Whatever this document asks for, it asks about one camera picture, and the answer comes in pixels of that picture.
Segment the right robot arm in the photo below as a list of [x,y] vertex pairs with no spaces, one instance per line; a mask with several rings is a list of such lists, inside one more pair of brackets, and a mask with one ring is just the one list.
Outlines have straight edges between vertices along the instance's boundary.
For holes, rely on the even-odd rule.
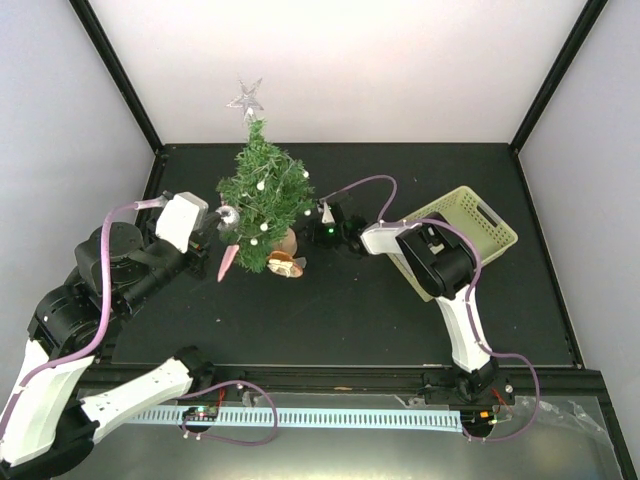
[[433,214],[397,222],[312,220],[306,234],[318,247],[344,247],[360,257],[400,258],[441,311],[451,342],[457,396],[465,403],[476,403],[490,392],[498,364],[484,335],[476,303],[482,260],[459,230]]

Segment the brown white plush ornament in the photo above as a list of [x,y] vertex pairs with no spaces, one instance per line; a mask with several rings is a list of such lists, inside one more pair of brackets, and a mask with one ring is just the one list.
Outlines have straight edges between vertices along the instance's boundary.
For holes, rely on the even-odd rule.
[[275,275],[286,278],[299,278],[304,273],[301,266],[290,254],[281,251],[272,252],[267,258],[267,268]]

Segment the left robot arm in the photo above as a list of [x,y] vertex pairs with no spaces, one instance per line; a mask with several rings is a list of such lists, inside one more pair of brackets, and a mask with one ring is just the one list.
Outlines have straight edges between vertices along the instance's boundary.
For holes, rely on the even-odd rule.
[[68,472],[108,434],[137,414],[188,394],[207,397],[213,365],[194,346],[110,391],[79,399],[76,385],[90,365],[111,360],[117,339],[153,296],[184,271],[206,274],[211,240],[191,234],[187,249],[133,224],[111,226],[111,305],[102,308],[101,232],[75,249],[64,284],[43,297],[29,324],[23,366],[1,418],[1,476],[50,479]]

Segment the silver star tree topper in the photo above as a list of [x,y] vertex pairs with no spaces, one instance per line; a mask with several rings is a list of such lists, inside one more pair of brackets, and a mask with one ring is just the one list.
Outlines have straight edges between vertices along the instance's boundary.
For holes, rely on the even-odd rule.
[[262,78],[259,78],[251,84],[247,84],[240,79],[240,93],[229,101],[226,107],[241,110],[243,114],[243,121],[246,123],[252,123],[257,119],[257,113],[264,110],[264,107],[257,100],[257,94],[261,84]]

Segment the green plastic basket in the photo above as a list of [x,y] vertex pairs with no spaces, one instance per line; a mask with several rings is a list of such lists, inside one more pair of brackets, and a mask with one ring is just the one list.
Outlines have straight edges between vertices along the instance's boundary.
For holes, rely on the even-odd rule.
[[435,217],[460,230],[479,251],[483,267],[518,241],[516,232],[468,186],[452,190],[404,220],[414,223],[424,217]]

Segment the small green christmas tree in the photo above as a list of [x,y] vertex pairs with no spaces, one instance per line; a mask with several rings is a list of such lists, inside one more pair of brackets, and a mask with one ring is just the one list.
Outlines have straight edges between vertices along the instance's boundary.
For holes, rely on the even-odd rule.
[[217,185],[223,203],[240,213],[237,228],[221,232],[220,238],[228,246],[239,246],[234,263],[252,273],[266,268],[274,246],[313,206],[306,166],[268,141],[265,125],[263,119],[248,123],[247,142],[235,157],[235,174]]

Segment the pink cone ornament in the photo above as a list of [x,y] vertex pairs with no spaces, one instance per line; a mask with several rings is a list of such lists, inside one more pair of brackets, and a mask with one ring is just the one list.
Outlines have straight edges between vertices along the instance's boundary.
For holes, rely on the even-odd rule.
[[217,273],[218,282],[221,282],[224,279],[226,273],[233,265],[235,256],[237,255],[238,251],[239,246],[237,244],[229,245],[226,247]]

